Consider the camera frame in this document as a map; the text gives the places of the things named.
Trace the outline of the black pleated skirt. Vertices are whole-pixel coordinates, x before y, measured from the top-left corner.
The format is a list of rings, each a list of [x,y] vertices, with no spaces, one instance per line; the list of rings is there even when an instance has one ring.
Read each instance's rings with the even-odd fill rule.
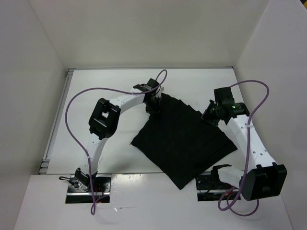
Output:
[[[160,111],[149,116],[131,144],[180,190],[237,150],[220,128],[202,122],[199,111],[168,94],[162,94]]]

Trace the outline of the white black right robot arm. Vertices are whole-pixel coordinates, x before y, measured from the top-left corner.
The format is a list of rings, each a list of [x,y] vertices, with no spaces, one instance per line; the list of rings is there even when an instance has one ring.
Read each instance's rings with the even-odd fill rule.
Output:
[[[287,169],[278,164],[264,147],[244,103],[237,103],[230,87],[214,90],[214,100],[202,115],[210,125],[220,121],[229,127],[242,151],[245,168],[239,170],[229,164],[214,166],[210,182],[215,188],[229,184],[237,188],[246,201],[278,196],[282,190]]]

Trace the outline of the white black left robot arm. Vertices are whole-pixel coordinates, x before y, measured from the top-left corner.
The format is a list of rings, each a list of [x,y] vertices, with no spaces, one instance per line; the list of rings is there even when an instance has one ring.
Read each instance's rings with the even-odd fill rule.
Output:
[[[101,153],[107,140],[116,132],[120,115],[142,103],[146,104],[148,113],[156,113],[161,95],[162,89],[157,80],[149,79],[146,84],[135,85],[128,94],[97,101],[88,122],[90,136],[85,157],[75,171],[80,188],[86,192],[94,189]]]

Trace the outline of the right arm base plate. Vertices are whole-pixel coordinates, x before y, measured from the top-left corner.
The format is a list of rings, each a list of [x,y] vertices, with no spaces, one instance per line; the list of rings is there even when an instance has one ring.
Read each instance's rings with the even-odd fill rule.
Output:
[[[211,172],[204,172],[195,178],[197,199],[202,201],[218,201],[221,195],[232,186],[220,182]]]

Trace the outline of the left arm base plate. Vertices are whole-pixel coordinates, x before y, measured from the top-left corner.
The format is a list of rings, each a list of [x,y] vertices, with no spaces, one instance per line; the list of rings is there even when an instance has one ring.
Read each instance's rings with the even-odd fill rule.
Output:
[[[83,186],[77,182],[74,175],[63,177],[68,182],[66,204],[90,204],[93,202],[90,185]],[[98,174],[93,180],[94,198],[98,203],[110,202],[111,175]]]

